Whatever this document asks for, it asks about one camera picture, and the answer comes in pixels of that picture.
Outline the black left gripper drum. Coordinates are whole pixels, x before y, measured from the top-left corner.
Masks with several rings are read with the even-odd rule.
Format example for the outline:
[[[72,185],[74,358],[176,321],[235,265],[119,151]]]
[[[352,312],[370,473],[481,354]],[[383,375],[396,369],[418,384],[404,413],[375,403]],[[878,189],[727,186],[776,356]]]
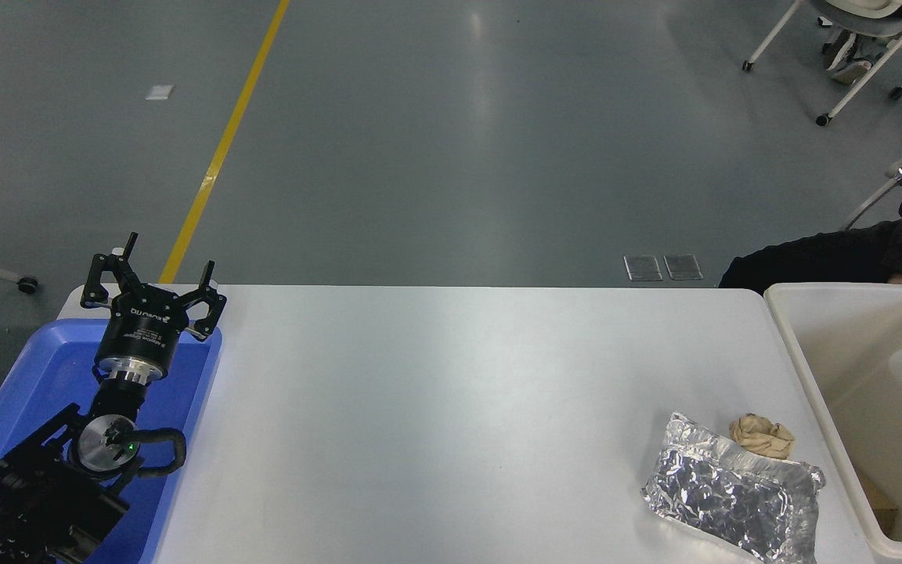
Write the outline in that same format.
[[[185,306],[179,294],[147,285],[143,295],[123,291],[111,302],[111,317],[97,351],[97,364],[115,358],[135,358],[157,371],[168,371],[186,328]]]

